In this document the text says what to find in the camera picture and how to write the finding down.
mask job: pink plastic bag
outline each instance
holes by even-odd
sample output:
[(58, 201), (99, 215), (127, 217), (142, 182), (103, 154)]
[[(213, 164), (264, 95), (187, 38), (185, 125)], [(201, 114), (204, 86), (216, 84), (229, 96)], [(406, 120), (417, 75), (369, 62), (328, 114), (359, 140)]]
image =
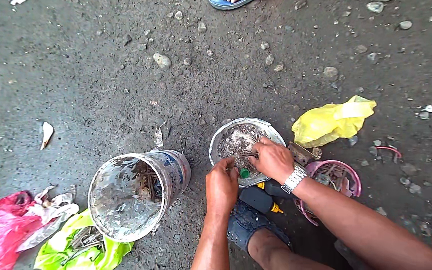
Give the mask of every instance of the pink plastic bag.
[(41, 217), (26, 215), (34, 201), (27, 191), (0, 199), (0, 270), (11, 270), (18, 259), (16, 249), (41, 228)]

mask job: rusty metal piece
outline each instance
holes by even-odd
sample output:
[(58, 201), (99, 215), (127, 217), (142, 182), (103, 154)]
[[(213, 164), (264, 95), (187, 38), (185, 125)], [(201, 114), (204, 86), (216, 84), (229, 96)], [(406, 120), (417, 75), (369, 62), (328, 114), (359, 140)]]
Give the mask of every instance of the rusty metal piece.
[(297, 143), (289, 142), (287, 148), (293, 153), (294, 161), (301, 164), (302, 166), (306, 166), (310, 161), (317, 161), (321, 158), (322, 151), (316, 147), (312, 149), (311, 153), (303, 146)]

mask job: sandal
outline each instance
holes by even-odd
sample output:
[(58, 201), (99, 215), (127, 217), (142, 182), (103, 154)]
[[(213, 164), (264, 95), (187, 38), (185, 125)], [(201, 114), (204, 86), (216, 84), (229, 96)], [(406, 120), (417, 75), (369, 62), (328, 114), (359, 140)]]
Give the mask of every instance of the sandal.
[(290, 239), (283, 230), (258, 210), (237, 200), (236, 205), (229, 216), (227, 225), (227, 239), (234, 242), (239, 248), (248, 253), (249, 239), (260, 229), (268, 229), (283, 241), (292, 250)]

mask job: pink plastic container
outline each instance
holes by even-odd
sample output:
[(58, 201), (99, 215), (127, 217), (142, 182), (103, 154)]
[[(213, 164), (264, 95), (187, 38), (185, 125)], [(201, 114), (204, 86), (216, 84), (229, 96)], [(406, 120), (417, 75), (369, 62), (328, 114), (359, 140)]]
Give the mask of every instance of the pink plastic container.
[[(350, 187), (351, 191), (352, 191), (352, 195), (359, 197), (361, 195), (361, 181), (360, 181), (360, 177), (358, 176), (358, 174), (356, 173), (355, 170), (353, 170), (353, 168), (351, 168), (348, 164), (341, 162), (339, 160), (325, 160), (325, 161), (314, 161), (309, 163), (308, 165), (306, 165), (306, 171), (308, 172), (309, 177), (313, 178), (316, 171), (319, 169), (319, 167), (330, 163), (330, 164), (336, 164), (338, 166), (344, 167), (345, 169), (348, 170), (349, 175), (351, 176), (350, 182), (352, 181), (352, 186)], [(304, 202), (303, 200), (299, 200), (299, 207), (301, 209), (301, 212), (303, 213), (303, 215), (309, 220), (309, 222), (311, 222), (312, 224), (314, 224), (315, 226), (319, 226), (318, 223), (316, 221), (314, 221), (313, 219), (311, 219), (308, 214), (306, 213), (306, 210), (304, 209)]]

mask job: metal watch band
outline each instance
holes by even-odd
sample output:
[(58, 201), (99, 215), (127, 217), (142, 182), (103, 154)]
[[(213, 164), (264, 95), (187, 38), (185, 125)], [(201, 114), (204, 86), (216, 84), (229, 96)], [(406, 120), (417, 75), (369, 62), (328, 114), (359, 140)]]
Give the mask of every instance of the metal watch band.
[(284, 185), (282, 185), (281, 188), (289, 194), (293, 192), (293, 190), (298, 186), (303, 178), (307, 176), (308, 173), (306, 170), (295, 164), (293, 173), (286, 179)]

